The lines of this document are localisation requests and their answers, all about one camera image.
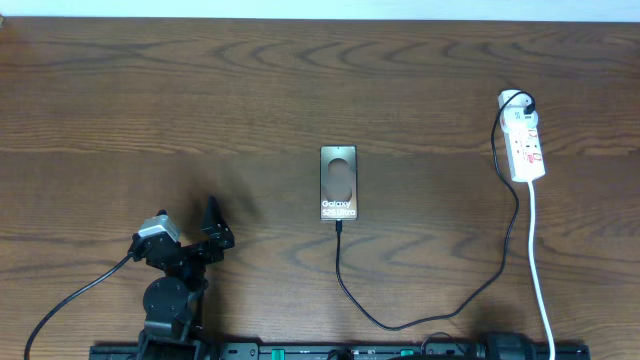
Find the bronze Galaxy smartphone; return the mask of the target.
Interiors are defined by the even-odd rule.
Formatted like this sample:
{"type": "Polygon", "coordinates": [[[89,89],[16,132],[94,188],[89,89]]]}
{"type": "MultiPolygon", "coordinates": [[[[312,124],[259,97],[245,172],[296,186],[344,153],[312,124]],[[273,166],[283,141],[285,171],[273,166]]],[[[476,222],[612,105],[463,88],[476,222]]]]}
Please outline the bronze Galaxy smartphone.
{"type": "Polygon", "coordinates": [[[358,218],[357,147],[320,148],[320,218],[347,221],[358,218]]]}

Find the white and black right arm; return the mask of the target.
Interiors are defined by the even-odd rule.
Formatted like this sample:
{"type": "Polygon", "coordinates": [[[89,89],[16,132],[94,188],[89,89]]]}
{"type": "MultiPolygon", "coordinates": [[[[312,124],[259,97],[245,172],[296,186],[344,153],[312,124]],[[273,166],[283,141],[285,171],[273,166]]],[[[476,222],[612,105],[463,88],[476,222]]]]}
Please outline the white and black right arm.
{"type": "Polygon", "coordinates": [[[484,334],[475,350],[480,359],[486,360],[536,360],[532,342],[523,334],[492,332],[484,334]]]}

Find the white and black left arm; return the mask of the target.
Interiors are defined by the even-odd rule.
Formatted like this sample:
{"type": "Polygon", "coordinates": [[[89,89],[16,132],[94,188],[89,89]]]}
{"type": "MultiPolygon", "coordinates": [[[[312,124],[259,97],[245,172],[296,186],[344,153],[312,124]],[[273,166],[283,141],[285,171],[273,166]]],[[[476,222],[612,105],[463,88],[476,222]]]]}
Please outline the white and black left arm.
{"type": "Polygon", "coordinates": [[[128,254],[164,275],[145,290],[144,328],[139,337],[138,359],[217,359],[220,345],[203,326],[204,295],[209,286],[208,265],[224,259],[235,245],[215,197],[208,198],[202,232],[207,239],[183,246],[180,230],[166,211],[143,222],[133,234],[128,254]]]}

